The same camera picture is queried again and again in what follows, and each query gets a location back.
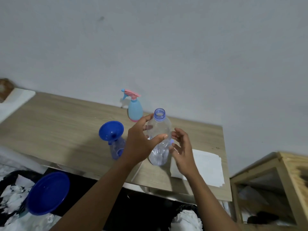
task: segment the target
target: forearm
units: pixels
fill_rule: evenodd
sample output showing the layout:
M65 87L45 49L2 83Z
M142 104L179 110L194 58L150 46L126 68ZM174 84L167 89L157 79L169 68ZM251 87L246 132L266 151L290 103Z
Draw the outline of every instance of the forearm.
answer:
M102 230L132 166L115 165L56 223L52 231Z
M198 211L205 230L239 231L237 224L229 217L215 198L199 173L187 177L195 196Z

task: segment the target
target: gray wall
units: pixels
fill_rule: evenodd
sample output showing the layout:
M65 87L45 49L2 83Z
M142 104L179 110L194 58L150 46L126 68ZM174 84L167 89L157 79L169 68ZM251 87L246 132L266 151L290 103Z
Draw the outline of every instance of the gray wall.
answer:
M230 173L307 154L308 0L0 0L0 76L222 125Z

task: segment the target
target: bottle opening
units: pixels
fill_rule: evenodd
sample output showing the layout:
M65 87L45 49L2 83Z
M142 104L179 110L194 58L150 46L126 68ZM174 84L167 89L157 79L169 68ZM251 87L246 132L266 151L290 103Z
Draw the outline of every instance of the bottle opening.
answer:
M166 117L166 112L162 108L158 108L154 112L154 118L156 121L163 121Z

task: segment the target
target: wooden frame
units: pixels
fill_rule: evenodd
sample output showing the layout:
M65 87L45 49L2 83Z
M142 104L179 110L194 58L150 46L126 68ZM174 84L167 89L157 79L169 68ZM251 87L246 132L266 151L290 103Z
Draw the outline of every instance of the wooden frame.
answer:
M308 230L308 185L301 177L300 169L306 169L308 178L308 157L278 152L230 179L237 223L245 231ZM252 180L272 170L277 170L289 201L297 226L243 224L237 185Z

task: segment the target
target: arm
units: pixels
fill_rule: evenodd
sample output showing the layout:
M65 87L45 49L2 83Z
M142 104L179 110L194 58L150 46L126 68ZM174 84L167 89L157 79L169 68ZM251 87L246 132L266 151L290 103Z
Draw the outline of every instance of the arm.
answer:
M199 174L187 133L180 128L175 128L175 132L172 132L172 138L180 143L180 147L173 143L169 151L174 157L179 171L188 180L205 230L239 231L239 227L222 208Z
M148 140L145 123L153 115L142 117L128 131L125 149L111 169L52 227L51 231L102 230L129 173L146 159L153 148L167 138L161 134Z

